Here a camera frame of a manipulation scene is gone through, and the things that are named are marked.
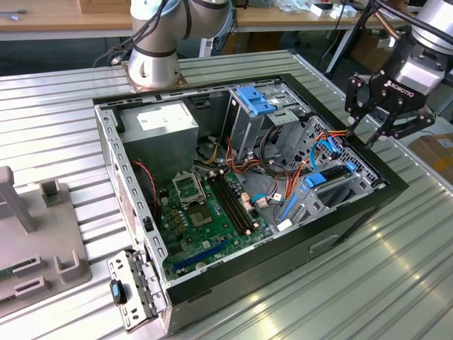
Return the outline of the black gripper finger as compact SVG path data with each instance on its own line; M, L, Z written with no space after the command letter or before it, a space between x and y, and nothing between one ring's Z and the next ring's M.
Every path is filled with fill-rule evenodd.
M399 140L435 123L435 114L426 105L417 110L417 115L405 123L396 124L397 117L398 115L395 113L387 115L381 126L366 142L366 147L372 147L377 140L385 140L388 137Z
M377 75L367 76L364 74L354 74L348 80L348 86L345 98L345 111L350 114L348 122L349 127L345 132L345 136L353 135L355 128L359 125L360 121L371 113L377 107L377 100L369 93L368 100L360 105L357 101L357 92L364 87L364 85L373 82Z

